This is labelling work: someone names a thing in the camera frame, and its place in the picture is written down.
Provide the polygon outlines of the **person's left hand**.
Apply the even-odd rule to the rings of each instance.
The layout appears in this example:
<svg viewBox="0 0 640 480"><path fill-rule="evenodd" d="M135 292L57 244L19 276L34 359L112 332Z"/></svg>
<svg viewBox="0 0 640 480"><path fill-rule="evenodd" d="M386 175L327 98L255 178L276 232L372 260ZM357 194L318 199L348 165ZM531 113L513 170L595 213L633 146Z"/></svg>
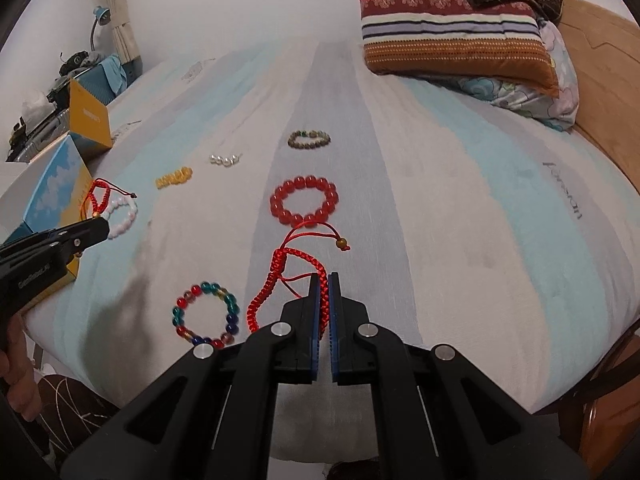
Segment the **person's left hand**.
<svg viewBox="0 0 640 480"><path fill-rule="evenodd" d="M9 386L6 394L9 406L26 422L32 422L41 413L42 403L19 314L12 316L6 326L6 350L1 351L1 378Z"/></svg>

